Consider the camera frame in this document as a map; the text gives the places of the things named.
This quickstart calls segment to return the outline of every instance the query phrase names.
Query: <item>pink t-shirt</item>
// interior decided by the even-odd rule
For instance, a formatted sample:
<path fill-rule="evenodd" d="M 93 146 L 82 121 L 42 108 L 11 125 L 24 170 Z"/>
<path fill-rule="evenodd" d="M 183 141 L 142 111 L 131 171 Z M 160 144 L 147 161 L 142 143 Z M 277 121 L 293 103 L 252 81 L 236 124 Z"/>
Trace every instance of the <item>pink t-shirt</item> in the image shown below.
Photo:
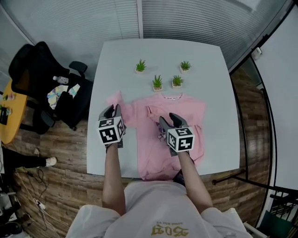
<path fill-rule="evenodd" d="M 138 171 L 143 180 L 170 180 L 181 169 L 177 156 L 172 157 L 167 143 L 158 139 L 159 117 L 163 116 L 170 125 L 169 113 L 184 118 L 195 132 L 194 149 L 190 156 L 197 165 L 204 155 L 202 119 L 205 103 L 181 94 L 164 97 L 162 94 L 124 104 L 121 92 L 112 95 L 107 103 L 121 106 L 124 124 L 136 128 Z"/>

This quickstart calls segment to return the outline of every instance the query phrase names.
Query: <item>yellow table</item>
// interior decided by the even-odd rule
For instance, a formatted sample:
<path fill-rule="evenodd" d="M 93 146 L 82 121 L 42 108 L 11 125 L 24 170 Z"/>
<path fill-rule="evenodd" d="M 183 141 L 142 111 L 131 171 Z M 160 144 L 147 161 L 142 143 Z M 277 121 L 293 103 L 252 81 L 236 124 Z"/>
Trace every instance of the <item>yellow table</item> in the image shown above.
<path fill-rule="evenodd" d="M 11 89 L 12 80 L 7 84 L 3 97 L 14 93 Z M 18 133 L 21 121 L 26 108 L 27 96 L 19 93 L 14 93 L 14 100 L 4 101 L 2 99 L 1 105 L 12 110 L 11 115 L 8 116 L 7 124 L 0 123 L 0 138 L 4 144 L 12 142 Z"/>

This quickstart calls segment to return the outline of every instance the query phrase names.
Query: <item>small succulent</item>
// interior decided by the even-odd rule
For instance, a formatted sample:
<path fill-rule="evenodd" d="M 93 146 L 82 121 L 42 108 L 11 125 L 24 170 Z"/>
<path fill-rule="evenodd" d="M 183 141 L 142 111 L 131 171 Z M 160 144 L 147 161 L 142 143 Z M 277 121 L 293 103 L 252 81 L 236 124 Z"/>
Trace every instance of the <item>small succulent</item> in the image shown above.
<path fill-rule="evenodd" d="M 173 86 L 175 87 L 180 87 L 181 84 L 184 82 L 184 80 L 179 75 L 175 75 L 172 80 Z"/>
<path fill-rule="evenodd" d="M 146 68 L 145 61 L 142 61 L 140 59 L 140 62 L 138 64 L 136 64 L 136 70 L 138 72 L 143 72 L 145 70 L 145 68 Z"/>
<path fill-rule="evenodd" d="M 181 63 L 180 63 L 180 66 L 181 66 L 181 68 L 182 68 L 184 71 L 189 70 L 190 67 L 191 67 L 191 65 L 190 65 L 190 63 L 189 63 L 188 61 L 183 61 L 183 62 L 181 62 Z"/>
<path fill-rule="evenodd" d="M 158 77 L 155 75 L 152 82 L 154 89 L 161 89 L 163 86 L 162 78 L 160 77 L 160 75 Z"/>

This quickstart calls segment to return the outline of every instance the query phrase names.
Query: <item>chair armrest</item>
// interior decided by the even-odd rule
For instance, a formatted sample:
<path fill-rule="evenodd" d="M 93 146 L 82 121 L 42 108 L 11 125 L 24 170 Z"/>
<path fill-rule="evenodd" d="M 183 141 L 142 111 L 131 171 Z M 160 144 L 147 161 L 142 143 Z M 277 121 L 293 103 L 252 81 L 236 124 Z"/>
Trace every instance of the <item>chair armrest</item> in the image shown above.
<path fill-rule="evenodd" d="M 83 78 L 85 78 L 84 73 L 85 73 L 85 71 L 87 70 L 88 66 L 85 65 L 85 64 L 82 63 L 82 62 L 79 62 L 79 61 L 73 61 L 73 62 L 70 63 L 69 68 L 72 68 L 72 69 L 78 71 L 79 74 L 80 74 Z"/>

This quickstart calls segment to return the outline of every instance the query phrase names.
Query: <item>potted plant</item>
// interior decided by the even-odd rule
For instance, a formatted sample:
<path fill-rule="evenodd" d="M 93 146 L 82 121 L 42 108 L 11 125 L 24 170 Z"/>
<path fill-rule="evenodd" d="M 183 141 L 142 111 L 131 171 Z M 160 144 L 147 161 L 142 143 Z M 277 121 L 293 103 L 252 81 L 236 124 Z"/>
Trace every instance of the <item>potted plant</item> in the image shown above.
<path fill-rule="evenodd" d="M 172 79 L 172 88 L 181 87 L 184 80 L 179 76 L 175 75 Z"/>
<path fill-rule="evenodd" d="M 186 73 L 190 70 L 191 64 L 188 61 L 183 61 L 180 63 L 181 73 Z"/>
<path fill-rule="evenodd" d="M 140 62 L 136 64 L 135 72 L 138 74 L 141 74 L 144 72 L 145 68 L 146 68 L 145 61 L 142 61 L 140 59 Z"/>
<path fill-rule="evenodd" d="M 160 77 L 160 75 L 158 77 L 155 75 L 154 80 L 152 82 L 153 82 L 152 86 L 153 86 L 154 92 L 158 92 L 163 89 L 163 82 L 162 82 L 162 78 Z"/>

